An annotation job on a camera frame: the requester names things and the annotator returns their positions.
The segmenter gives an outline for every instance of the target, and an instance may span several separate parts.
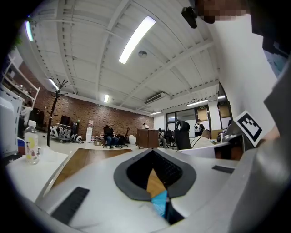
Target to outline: plastic bottle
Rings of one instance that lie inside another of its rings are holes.
[[[25,156],[27,162],[30,164],[37,164],[40,160],[38,151],[38,135],[35,127],[35,121],[28,121],[28,128],[24,133]]]

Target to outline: brick wall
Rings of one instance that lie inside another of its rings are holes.
[[[54,102],[54,97],[52,97],[53,93],[47,91],[41,85],[24,62],[20,65],[19,69],[36,87],[40,87],[35,107],[44,111],[44,121],[48,124],[50,115],[47,111],[51,111]],[[23,81],[21,76],[15,75],[14,80],[19,84],[23,84],[27,90],[30,90],[30,86],[27,82]],[[152,117],[106,106],[97,106],[94,103],[67,96],[61,96],[58,99],[54,114],[58,114],[58,116],[53,116],[52,125],[60,123],[62,115],[70,117],[70,120],[75,122],[79,119],[79,134],[82,135],[83,139],[85,139],[89,120],[93,120],[93,135],[100,135],[100,132],[103,131],[103,127],[109,123],[114,124],[113,129],[117,134],[120,133],[123,135],[125,135],[127,127],[130,128],[129,135],[135,135],[136,130],[141,128],[143,123],[146,123],[150,128],[154,127],[154,118]]]

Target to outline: sign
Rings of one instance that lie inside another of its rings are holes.
[[[247,111],[244,111],[236,117],[234,121],[255,147],[263,137],[262,128],[258,125],[255,119]]]

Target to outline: ceiling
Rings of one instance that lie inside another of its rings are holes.
[[[66,80],[63,91],[74,98],[142,114],[217,96],[214,43],[203,21],[192,29],[181,16],[189,5],[188,0],[46,0],[30,15],[35,65],[45,73],[37,78]],[[119,57],[146,16],[156,24],[124,65]],[[147,57],[139,57],[141,50]],[[145,106],[161,92],[167,102]]]

